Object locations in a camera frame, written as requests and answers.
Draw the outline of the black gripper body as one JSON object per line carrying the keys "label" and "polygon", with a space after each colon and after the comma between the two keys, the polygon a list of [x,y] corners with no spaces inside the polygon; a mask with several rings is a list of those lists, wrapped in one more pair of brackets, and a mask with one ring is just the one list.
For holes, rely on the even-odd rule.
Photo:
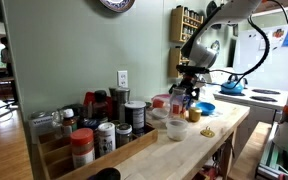
{"label": "black gripper body", "polygon": [[189,90],[203,87],[206,84],[206,80],[203,78],[203,74],[209,73],[207,68],[177,65],[176,69],[183,75],[182,80],[179,83],[180,87],[184,87]]}

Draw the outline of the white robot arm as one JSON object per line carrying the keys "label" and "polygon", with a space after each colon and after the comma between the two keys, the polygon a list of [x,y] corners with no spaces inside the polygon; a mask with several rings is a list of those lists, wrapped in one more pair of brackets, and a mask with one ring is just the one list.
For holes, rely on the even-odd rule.
{"label": "white robot arm", "polygon": [[218,56],[217,50],[202,45],[199,39],[214,26],[224,24],[233,26],[242,20],[250,20],[261,2],[262,0],[229,0],[226,4],[216,7],[180,48],[181,54],[189,60],[189,64],[176,66],[176,70],[183,74],[183,79],[178,85],[173,84],[169,93],[173,93],[176,88],[182,88],[185,90],[185,95],[197,100],[200,87],[204,85],[204,82],[198,79],[198,75],[209,73],[209,68],[213,66]]}

